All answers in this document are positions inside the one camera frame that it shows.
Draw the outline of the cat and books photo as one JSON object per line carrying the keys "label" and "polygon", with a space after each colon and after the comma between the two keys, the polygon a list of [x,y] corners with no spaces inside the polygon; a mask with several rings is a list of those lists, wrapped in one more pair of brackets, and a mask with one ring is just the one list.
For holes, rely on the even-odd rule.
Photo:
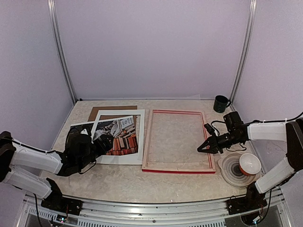
{"label": "cat and books photo", "polygon": [[93,136],[96,140],[99,136],[111,135],[113,139],[113,148],[106,155],[125,156],[138,153],[138,142],[135,132],[135,122],[132,116],[119,117],[114,119],[100,120],[96,129],[93,131],[94,122],[85,122],[74,124],[70,127],[68,138],[71,139],[78,133]]}

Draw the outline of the clear acrylic sheet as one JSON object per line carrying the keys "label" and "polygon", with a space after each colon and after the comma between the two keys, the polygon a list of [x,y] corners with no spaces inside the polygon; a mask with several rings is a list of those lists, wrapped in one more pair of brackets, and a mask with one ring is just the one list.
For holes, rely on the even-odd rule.
{"label": "clear acrylic sheet", "polygon": [[148,166],[207,169],[207,154],[196,150],[204,140],[200,115],[154,113]]}

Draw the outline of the white photo mat board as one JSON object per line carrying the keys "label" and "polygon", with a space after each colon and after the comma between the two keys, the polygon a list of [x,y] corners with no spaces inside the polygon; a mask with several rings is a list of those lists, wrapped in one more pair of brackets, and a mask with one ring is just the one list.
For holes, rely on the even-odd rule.
{"label": "white photo mat board", "polygon": [[98,164],[141,165],[143,162],[145,110],[99,110],[92,126],[95,142],[109,140]]}

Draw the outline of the red wooden picture frame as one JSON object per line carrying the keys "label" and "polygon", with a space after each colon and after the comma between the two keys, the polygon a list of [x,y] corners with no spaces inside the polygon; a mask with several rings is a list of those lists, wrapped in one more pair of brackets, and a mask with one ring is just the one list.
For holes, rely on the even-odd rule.
{"label": "red wooden picture frame", "polygon": [[142,171],[214,174],[213,155],[197,151],[209,136],[204,124],[205,115],[202,111],[151,110]]}

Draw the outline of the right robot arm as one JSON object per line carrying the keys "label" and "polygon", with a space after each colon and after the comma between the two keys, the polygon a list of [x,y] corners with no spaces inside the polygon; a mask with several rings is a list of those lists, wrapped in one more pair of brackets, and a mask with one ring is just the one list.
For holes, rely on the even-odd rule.
{"label": "right robot arm", "polygon": [[244,197],[226,201],[230,214],[250,211],[268,205],[265,195],[276,186],[289,181],[303,168],[303,115],[283,120],[253,120],[244,123],[237,111],[224,117],[227,133],[217,135],[210,124],[205,124],[210,137],[197,148],[202,153],[223,153],[223,149],[251,141],[266,173],[250,183]]}

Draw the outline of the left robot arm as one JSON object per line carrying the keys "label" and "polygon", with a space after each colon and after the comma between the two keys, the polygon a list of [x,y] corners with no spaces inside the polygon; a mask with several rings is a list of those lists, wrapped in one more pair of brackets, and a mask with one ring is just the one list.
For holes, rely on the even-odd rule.
{"label": "left robot arm", "polygon": [[23,144],[13,139],[10,132],[3,131],[0,134],[0,180],[39,196],[44,207],[65,209],[72,201],[63,197],[56,182],[40,178],[24,167],[63,177],[80,174],[88,164],[105,155],[112,148],[112,142],[111,135],[93,140],[88,134],[75,132],[66,138],[64,152],[46,151]]}

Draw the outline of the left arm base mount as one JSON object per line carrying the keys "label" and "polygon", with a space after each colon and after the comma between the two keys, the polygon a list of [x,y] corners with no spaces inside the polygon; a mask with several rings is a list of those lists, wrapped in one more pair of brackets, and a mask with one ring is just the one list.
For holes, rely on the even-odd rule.
{"label": "left arm base mount", "polygon": [[62,197],[59,201],[42,200],[41,206],[50,210],[65,213],[67,215],[79,216],[83,201]]}

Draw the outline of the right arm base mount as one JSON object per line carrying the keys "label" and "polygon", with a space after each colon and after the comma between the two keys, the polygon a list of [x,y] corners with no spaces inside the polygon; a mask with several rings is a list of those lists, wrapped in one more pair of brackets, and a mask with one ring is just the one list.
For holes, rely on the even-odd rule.
{"label": "right arm base mount", "polygon": [[248,212],[267,206],[265,199],[248,200],[246,197],[232,198],[226,202],[229,215]]}

